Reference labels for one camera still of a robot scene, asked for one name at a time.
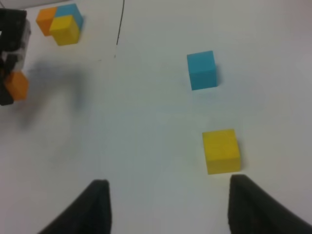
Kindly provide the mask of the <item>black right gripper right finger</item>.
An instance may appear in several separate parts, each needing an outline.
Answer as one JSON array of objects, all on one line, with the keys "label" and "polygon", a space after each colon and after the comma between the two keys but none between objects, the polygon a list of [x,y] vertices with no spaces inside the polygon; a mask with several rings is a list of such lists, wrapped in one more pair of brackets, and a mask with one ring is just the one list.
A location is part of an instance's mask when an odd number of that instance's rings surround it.
[{"label": "black right gripper right finger", "polygon": [[302,220],[246,175],[230,178],[228,223],[232,234],[310,234]]}]

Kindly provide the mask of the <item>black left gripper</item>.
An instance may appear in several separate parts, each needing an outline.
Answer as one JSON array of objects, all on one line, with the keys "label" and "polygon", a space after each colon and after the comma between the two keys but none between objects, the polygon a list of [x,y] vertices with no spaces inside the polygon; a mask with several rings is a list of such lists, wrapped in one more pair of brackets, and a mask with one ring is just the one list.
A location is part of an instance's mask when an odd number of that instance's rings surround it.
[{"label": "black left gripper", "polygon": [[[29,38],[31,35],[27,11],[2,8],[0,10],[0,58],[6,61],[9,56],[16,58],[13,71],[23,69]],[[0,70],[0,105],[14,103],[12,96],[5,87],[5,72]]]}]

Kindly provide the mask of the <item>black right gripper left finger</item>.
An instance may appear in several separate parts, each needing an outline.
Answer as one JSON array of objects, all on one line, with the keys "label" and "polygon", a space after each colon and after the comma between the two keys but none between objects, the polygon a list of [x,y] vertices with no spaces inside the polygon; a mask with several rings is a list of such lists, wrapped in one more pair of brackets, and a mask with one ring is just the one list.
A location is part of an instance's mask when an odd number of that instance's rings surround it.
[{"label": "black right gripper left finger", "polygon": [[94,180],[40,233],[110,234],[111,229],[112,208],[109,181]]}]

